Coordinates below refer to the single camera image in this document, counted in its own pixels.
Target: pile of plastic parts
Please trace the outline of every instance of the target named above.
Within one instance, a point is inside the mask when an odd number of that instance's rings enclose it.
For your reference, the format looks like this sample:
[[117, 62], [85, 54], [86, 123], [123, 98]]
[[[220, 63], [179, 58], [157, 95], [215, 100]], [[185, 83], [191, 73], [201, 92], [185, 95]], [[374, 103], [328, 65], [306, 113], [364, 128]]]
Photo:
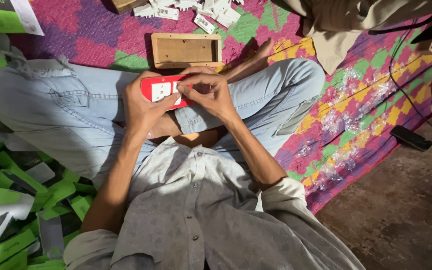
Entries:
[[[241, 5], [244, 4], [244, 0], [234, 1]], [[198, 3], [196, 0], [149, 0], [149, 3], [136, 7], [133, 11], [135, 16], [159, 17], [177, 21], [179, 11], [188, 11], [188, 9], [193, 9], [197, 13], [194, 19], [195, 24], [208, 34], [212, 34], [215, 27], [203, 15], [211, 17], [228, 29], [233, 27], [241, 17], [236, 10], [231, 8], [231, 0], [205, 0], [203, 3]]]
[[96, 189], [17, 139], [0, 122], [0, 270], [64, 270]]

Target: jeans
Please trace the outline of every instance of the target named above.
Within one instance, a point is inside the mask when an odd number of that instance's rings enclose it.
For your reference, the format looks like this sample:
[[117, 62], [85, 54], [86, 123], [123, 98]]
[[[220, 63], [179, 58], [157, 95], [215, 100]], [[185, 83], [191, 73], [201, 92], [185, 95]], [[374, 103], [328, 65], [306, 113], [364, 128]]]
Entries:
[[[138, 74], [72, 65], [61, 60], [15, 60], [0, 69], [0, 121], [16, 135], [99, 188], [124, 136], [121, 91]], [[321, 93], [325, 75], [315, 62], [286, 59], [231, 83], [237, 113], [275, 155]], [[184, 134], [221, 125], [200, 105], [175, 110]], [[158, 145], [146, 141], [137, 168]], [[238, 163], [244, 158], [228, 133], [213, 147]]]

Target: floor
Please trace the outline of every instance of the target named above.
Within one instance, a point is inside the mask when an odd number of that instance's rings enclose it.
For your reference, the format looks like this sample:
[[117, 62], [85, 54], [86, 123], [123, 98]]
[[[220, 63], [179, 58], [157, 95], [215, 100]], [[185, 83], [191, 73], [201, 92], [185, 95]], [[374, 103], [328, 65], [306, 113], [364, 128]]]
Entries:
[[432, 270], [432, 147], [397, 148], [316, 217], [369, 270]]

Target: patterned shirt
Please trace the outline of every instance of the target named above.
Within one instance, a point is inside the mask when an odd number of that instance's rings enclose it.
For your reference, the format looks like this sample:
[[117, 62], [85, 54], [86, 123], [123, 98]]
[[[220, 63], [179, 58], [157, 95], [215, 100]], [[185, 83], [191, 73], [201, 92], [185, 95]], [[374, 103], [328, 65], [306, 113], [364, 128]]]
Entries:
[[133, 176], [119, 235], [95, 230], [65, 249], [68, 270], [364, 269], [285, 178], [261, 193], [241, 165], [168, 138]]

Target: carpet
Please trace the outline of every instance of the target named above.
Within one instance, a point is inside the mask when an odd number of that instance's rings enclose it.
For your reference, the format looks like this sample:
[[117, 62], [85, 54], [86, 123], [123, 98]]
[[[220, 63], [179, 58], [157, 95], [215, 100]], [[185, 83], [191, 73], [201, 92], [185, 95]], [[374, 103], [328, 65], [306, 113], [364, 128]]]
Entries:
[[[153, 65], [152, 33], [204, 33], [193, 23], [192, 10], [180, 12], [179, 20], [171, 21], [116, 15], [100, 0], [30, 3], [45, 36], [10, 35], [12, 44], [28, 59], [65, 55], [73, 64], [141, 72]], [[317, 61], [311, 39], [302, 36], [301, 16], [283, 1], [232, 5], [241, 14], [234, 28], [213, 23], [214, 34], [223, 41], [224, 65], [217, 71], [249, 59], [257, 44], [268, 37], [276, 41], [269, 64], [294, 57]], [[415, 30], [409, 40], [419, 33]], [[389, 134], [393, 126], [414, 130], [422, 123], [388, 76], [389, 59], [400, 35], [361, 34], [337, 71], [326, 75], [321, 98], [275, 156], [290, 177], [302, 181], [313, 213], [396, 147]], [[424, 115], [432, 113], [431, 65], [432, 56], [418, 55], [415, 45], [405, 42], [393, 69], [399, 84], [416, 77], [405, 89]]]

